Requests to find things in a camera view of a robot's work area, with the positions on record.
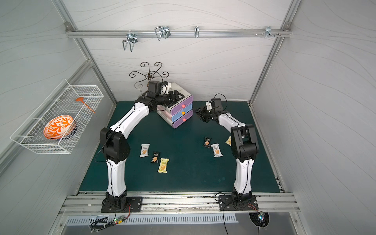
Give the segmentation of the blue drawer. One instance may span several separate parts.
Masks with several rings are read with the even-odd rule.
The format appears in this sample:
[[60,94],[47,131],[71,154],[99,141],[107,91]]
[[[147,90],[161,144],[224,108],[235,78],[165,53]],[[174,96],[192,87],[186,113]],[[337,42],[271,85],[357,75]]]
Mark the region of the blue drawer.
[[172,122],[175,122],[177,121],[178,119],[180,119],[183,115],[185,115],[186,113],[188,113],[193,107],[193,104],[190,103],[190,104],[186,104],[186,105],[183,105],[183,108],[175,115],[171,116],[171,121]]

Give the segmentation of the purple bottom drawer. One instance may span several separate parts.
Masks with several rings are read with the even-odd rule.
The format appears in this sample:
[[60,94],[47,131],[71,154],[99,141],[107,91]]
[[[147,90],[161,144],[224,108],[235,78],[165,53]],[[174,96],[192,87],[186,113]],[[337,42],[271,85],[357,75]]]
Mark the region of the purple bottom drawer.
[[193,115],[193,110],[190,110],[189,112],[187,112],[186,114],[184,114],[183,116],[181,116],[177,121],[175,121],[172,124],[172,127],[174,129],[178,128],[180,125],[182,125],[183,123],[185,123],[189,118],[191,118],[192,115]]

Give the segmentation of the purple drawer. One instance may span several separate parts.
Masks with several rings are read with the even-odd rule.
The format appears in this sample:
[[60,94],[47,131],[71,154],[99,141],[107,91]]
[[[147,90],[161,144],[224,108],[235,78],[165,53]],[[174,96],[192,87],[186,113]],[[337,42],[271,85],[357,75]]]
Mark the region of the purple drawer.
[[183,109],[188,107],[192,102],[193,102],[193,96],[189,96],[189,97],[187,97],[183,100],[180,100],[178,103],[174,104],[170,108],[170,114],[172,116],[174,116],[174,115],[180,113],[180,111],[182,111]]
[[186,114],[184,114],[183,116],[181,116],[177,121],[175,121],[172,124],[172,127],[174,129],[178,128],[180,125],[182,125],[183,123],[185,123],[189,118],[191,118],[192,115],[193,115],[193,110],[190,110],[189,112],[187,112]]

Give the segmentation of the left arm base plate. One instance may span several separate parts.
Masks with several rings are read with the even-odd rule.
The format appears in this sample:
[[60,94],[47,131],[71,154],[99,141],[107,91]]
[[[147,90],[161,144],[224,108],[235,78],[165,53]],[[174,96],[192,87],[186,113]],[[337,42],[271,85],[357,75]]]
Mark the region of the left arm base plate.
[[102,202],[101,213],[140,212],[143,197],[105,198]]

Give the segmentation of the purple top drawer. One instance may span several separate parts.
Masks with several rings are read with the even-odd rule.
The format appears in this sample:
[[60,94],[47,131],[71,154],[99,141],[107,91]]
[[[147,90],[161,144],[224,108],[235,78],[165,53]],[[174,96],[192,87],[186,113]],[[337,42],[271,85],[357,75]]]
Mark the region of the purple top drawer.
[[187,97],[183,100],[180,100],[178,103],[174,104],[170,108],[170,114],[172,116],[174,116],[174,115],[180,113],[180,111],[182,111],[183,109],[188,107],[192,102],[193,102],[193,96],[189,96],[189,97]]

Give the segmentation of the yellow cookie packet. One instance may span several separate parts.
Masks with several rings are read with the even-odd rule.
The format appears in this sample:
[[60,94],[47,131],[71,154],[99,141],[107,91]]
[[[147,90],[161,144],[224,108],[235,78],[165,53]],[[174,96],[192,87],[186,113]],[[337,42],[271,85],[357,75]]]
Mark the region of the yellow cookie packet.
[[229,138],[227,139],[227,141],[225,142],[227,145],[231,146],[232,142],[231,142],[231,136],[229,136]]
[[169,159],[161,158],[158,173],[167,173],[167,164]]

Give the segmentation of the white drawer cabinet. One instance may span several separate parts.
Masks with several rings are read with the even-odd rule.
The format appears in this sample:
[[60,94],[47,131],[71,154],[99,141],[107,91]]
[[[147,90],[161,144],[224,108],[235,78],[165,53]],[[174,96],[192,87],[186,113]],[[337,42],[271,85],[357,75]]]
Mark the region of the white drawer cabinet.
[[177,83],[168,84],[172,102],[167,107],[157,106],[158,115],[176,129],[193,116],[193,95]]

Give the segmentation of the black drycake packet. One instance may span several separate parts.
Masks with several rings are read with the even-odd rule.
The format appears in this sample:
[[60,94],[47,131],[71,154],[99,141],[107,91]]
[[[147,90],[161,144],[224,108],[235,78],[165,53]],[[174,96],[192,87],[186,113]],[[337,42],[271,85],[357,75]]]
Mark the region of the black drycake packet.
[[161,152],[155,151],[153,152],[151,163],[159,163]]
[[211,140],[212,140],[211,138],[205,137],[203,146],[206,147],[206,148],[210,148],[211,147]]

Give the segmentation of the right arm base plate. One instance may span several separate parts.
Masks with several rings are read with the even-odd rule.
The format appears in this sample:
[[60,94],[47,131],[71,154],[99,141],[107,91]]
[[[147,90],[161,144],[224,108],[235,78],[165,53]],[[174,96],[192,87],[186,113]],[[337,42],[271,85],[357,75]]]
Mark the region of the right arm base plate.
[[219,204],[219,210],[226,211],[258,211],[259,206],[254,195],[249,199],[233,199],[229,195],[219,195],[216,197],[216,201]]

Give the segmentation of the white cookie packet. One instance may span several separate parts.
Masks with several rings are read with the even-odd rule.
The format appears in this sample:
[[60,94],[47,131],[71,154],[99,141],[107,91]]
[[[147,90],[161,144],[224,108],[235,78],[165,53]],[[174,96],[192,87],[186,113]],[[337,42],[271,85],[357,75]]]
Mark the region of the white cookie packet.
[[142,148],[141,148],[140,158],[149,156],[150,144],[142,144],[141,147]]
[[211,148],[213,149],[213,154],[215,158],[223,156],[223,154],[221,153],[219,144],[212,144]]

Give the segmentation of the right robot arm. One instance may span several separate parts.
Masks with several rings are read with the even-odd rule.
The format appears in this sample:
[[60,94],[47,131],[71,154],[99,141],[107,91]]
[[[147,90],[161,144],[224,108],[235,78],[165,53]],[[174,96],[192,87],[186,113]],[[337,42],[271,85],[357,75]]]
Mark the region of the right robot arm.
[[236,159],[236,179],[232,199],[243,203],[252,197],[252,169],[259,152],[256,129],[252,124],[245,124],[227,111],[215,112],[202,106],[194,111],[203,122],[211,120],[225,127],[231,136],[231,152]]

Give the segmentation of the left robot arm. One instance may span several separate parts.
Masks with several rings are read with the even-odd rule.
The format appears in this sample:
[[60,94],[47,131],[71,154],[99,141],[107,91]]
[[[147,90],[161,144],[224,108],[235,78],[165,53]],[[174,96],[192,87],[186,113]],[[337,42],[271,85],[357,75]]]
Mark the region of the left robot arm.
[[157,111],[159,105],[167,108],[181,101],[185,96],[174,90],[157,94],[145,92],[133,107],[116,124],[100,131],[100,144],[108,168],[108,189],[105,202],[120,206],[126,202],[125,163],[130,154],[127,142],[129,134],[150,111]]

